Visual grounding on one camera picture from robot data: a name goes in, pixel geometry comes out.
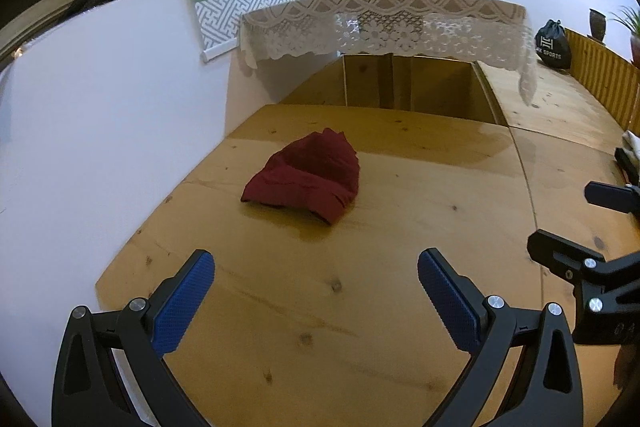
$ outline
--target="lace tablecloth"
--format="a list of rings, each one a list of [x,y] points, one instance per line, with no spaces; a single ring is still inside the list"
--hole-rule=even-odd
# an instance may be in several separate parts
[[[293,0],[242,16],[240,47],[252,68],[308,52],[481,60],[518,71],[527,105],[537,87],[527,11],[500,0]]]

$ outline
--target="patterned fabric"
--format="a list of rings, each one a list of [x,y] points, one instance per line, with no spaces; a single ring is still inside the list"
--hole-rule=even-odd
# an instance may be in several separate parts
[[[245,13],[240,47],[252,68],[308,52],[481,60],[520,72],[527,105],[537,89],[527,11],[500,0],[295,0]]]
[[[208,0],[196,3],[196,13],[204,40],[204,49],[238,36],[240,17],[288,0]]]

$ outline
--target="black drawstring bag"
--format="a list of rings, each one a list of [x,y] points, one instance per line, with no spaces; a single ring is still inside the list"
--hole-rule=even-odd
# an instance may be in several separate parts
[[[571,48],[560,21],[549,21],[536,34],[536,53],[550,68],[571,68]]]

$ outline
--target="vase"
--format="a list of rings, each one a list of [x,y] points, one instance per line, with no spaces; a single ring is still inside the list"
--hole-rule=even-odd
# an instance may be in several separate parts
[[[590,10],[589,26],[591,27],[591,37],[598,42],[602,42],[604,33],[607,31],[607,18],[596,10]]]
[[[631,34],[631,56],[636,68],[640,68],[640,36]]]

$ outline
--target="wooden fence panel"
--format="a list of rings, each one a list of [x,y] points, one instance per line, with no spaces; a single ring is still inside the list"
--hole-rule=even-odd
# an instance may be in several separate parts
[[[640,132],[640,70],[599,42],[565,30],[573,55],[572,77],[609,111],[623,129]]]

